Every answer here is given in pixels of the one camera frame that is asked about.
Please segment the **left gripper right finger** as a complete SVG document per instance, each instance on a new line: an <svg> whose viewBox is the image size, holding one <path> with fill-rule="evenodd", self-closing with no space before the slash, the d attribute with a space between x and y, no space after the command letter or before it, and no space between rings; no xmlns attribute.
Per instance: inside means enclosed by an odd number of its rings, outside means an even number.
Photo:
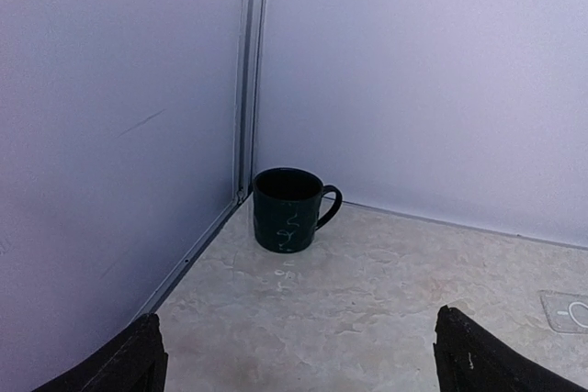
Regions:
<svg viewBox="0 0 588 392"><path fill-rule="evenodd" d="M444 392L583 390L517 353L458 308L439 309L435 333L435 366Z"/></svg>

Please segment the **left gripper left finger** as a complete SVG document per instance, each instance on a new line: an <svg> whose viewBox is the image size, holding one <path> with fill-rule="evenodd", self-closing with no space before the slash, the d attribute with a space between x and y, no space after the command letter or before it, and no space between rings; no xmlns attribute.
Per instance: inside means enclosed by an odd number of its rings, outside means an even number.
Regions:
<svg viewBox="0 0 588 392"><path fill-rule="evenodd" d="M157 314L143 314L67 372L38 392L163 391L168 354Z"/></svg>

